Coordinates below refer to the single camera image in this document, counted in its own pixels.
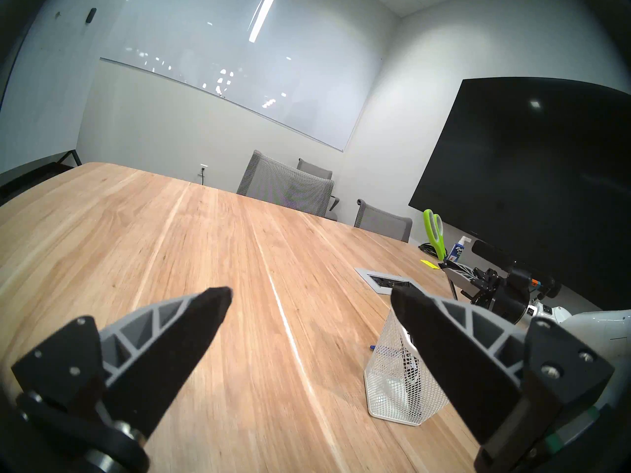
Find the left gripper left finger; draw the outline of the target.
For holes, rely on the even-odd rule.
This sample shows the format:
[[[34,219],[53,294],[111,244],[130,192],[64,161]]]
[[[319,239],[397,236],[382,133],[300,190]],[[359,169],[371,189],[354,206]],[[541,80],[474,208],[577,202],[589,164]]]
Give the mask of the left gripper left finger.
[[[25,395],[67,417],[126,422],[149,438],[209,349],[232,297],[229,287],[209,287],[138,308],[102,329],[81,315],[11,371]]]

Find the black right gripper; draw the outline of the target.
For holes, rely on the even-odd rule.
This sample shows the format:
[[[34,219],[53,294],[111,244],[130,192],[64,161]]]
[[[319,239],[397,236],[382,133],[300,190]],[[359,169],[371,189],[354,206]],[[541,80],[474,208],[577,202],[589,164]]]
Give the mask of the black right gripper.
[[[484,272],[478,268],[456,262],[439,262],[438,267],[448,280],[456,279],[456,290],[471,304],[486,308],[511,324],[517,324],[529,304],[530,274],[509,274],[497,277],[491,285],[482,282],[482,288],[475,286],[471,279],[484,279]]]

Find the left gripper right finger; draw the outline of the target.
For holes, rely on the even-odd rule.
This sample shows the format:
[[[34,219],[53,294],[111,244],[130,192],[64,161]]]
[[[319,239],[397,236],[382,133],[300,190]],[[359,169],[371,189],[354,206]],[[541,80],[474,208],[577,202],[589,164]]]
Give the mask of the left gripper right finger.
[[[472,304],[395,287],[391,306],[478,443],[534,443],[595,405],[614,367],[560,324],[527,330]]]

